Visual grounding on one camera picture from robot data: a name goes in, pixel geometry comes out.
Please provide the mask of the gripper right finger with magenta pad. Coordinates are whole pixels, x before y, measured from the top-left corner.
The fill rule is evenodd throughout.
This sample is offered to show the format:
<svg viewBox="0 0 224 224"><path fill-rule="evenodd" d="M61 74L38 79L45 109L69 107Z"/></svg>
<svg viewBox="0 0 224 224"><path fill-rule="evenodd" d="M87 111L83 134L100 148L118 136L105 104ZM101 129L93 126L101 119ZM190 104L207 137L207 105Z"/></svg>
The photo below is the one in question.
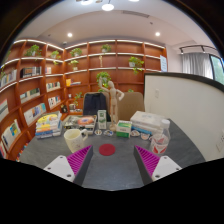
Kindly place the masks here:
<svg viewBox="0 0 224 224"><path fill-rule="evenodd" d="M137 145L134 146L134 157L144 185L181 170L170 157L159 157Z"/></svg>

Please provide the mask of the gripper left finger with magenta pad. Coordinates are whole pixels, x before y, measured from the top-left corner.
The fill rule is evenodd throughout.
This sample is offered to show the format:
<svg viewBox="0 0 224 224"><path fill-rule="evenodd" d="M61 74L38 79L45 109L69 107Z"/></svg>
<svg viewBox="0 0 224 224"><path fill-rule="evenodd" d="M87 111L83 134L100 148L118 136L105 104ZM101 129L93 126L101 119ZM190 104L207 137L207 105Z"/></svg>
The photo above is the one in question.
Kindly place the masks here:
<svg viewBox="0 0 224 224"><path fill-rule="evenodd" d="M89 145L69 156L59 155L44 170L81 186L92 156L93 146Z"/></svg>

